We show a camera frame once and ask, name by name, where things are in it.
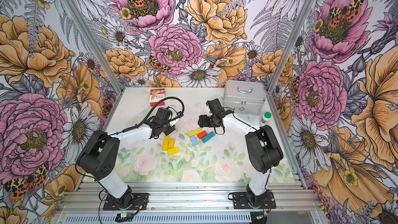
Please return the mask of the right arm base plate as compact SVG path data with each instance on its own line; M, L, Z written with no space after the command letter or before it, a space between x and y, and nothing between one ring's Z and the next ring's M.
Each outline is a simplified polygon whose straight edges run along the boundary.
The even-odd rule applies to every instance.
M228 199L233 202L234 209L276 209L276 200L271 191L267 191L260 196L255 196L251 192L233 192L228 195Z

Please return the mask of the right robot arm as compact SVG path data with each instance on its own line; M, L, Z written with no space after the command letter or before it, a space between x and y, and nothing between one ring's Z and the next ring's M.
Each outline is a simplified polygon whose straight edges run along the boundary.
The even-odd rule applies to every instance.
M237 203L234 208L263 208L269 211L276 208L275 198L268 189L268 183L272 168L279 165L284 153L272 127L245 122L236 117L231 110L211 116L201 115L198 125L201 128L221 127L245 138L248 158L254 170L246 194L232 194L232 200Z

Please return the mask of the short yellow block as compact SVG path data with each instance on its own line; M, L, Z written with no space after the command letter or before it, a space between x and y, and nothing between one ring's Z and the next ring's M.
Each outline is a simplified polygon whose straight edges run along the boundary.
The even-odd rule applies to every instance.
M175 139L170 138L168 149L172 149L172 148L174 148L174 146L175 146Z

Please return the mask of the long yellow block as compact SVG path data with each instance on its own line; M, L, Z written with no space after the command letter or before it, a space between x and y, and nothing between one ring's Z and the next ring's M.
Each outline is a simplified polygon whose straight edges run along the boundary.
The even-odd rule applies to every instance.
M169 149L169 141L170 141L169 136L165 136L163 138L162 151L167 151Z

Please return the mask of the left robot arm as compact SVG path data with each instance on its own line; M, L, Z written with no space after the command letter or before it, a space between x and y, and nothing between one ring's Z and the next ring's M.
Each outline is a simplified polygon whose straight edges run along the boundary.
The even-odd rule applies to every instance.
M133 196L128 186L115 170L119 150L134 143L154 139L161 133L169 135L175 130L179 117L148 120L113 134L95 131L77 158L76 164L94 179L108 193L107 201L117 209L132 206Z

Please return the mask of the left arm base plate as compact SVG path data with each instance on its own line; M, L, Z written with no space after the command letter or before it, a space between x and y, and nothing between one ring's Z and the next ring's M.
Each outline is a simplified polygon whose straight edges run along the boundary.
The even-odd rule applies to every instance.
M149 200L148 193L127 193L120 199L111 195L106 197L104 211L136 211L146 210Z

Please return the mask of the yellow block crosswise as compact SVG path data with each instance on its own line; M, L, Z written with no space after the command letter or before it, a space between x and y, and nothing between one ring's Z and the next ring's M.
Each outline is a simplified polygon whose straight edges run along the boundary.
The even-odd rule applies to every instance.
M175 155L175 154L177 154L177 153L179 153L179 148L178 148L178 147L174 147L174 148L168 149L168 155L169 155L169 156Z

